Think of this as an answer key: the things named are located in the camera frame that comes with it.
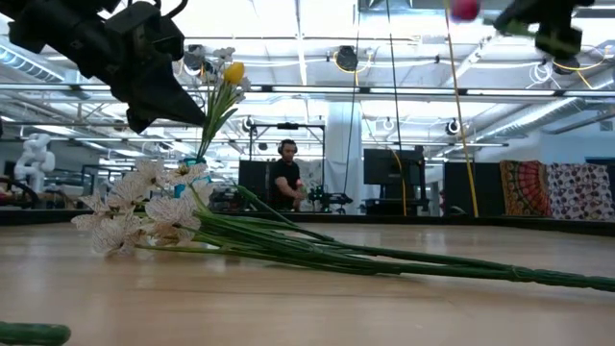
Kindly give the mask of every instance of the man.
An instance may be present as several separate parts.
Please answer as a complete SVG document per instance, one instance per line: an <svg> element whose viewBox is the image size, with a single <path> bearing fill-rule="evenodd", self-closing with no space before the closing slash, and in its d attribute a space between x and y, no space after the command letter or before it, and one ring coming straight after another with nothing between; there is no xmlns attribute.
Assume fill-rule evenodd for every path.
<svg viewBox="0 0 615 346"><path fill-rule="evenodd" d="M282 158L273 163L269 171L271 207L299 211L299 205L306 197L300 190L299 166L293 161L297 144L292 139L285 139L278 146L278 153Z"/></svg>

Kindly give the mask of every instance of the white humanoid robot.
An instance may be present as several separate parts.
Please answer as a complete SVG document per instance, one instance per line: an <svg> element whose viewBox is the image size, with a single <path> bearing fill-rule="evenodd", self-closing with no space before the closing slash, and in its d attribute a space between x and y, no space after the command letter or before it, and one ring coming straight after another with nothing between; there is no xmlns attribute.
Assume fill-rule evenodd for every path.
<svg viewBox="0 0 615 346"><path fill-rule="evenodd" d="M47 151L51 137L45 134L31 134L23 143L23 154L15 165L15 179L25 180L30 176L28 185L36 192L42 192L45 173L56 167L56 156Z"/></svg>

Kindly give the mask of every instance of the headphones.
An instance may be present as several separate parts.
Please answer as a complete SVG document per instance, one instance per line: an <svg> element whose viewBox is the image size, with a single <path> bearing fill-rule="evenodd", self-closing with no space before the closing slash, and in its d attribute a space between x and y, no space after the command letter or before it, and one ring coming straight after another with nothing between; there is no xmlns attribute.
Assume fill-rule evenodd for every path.
<svg viewBox="0 0 615 346"><path fill-rule="evenodd" d="M295 146L295 154L297 154L297 143L295 143L294 140L292 139L285 139L283 141L280 142L280 144L278 144L278 154L282 154L282 149L284 148L284 146L286 144L290 144L290 145L294 145Z"/></svg>

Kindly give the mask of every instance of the black monitor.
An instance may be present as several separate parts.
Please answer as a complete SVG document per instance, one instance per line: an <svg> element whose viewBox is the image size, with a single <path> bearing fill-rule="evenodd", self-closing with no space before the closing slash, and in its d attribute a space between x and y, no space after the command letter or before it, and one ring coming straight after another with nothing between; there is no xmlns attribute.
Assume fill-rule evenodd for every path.
<svg viewBox="0 0 615 346"><path fill-rule="evenodd" d="M395 151L402 164L404 180L407 185L421 184L423 152L414 150ZM402 174L400 165L392 150L363 150L363 182L368 185L400 185Z"/></svg>

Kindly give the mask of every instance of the colorful tapestry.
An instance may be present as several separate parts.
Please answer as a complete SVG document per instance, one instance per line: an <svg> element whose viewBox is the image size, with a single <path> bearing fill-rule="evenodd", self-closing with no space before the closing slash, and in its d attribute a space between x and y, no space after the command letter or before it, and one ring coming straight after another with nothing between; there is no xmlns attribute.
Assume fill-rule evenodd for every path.
<svg viewBox="0 0 615 346"><path fill-rule="evenodd" d="M549 166L553 217L564 220L615 219L610 181L605 166L562 164Z"/></svg>
<svg viewBox="0 0 615 346"><path fill-rule="evenodd" d="M506 215L551 216L547 168L539 161L501 161Z"/></svg>

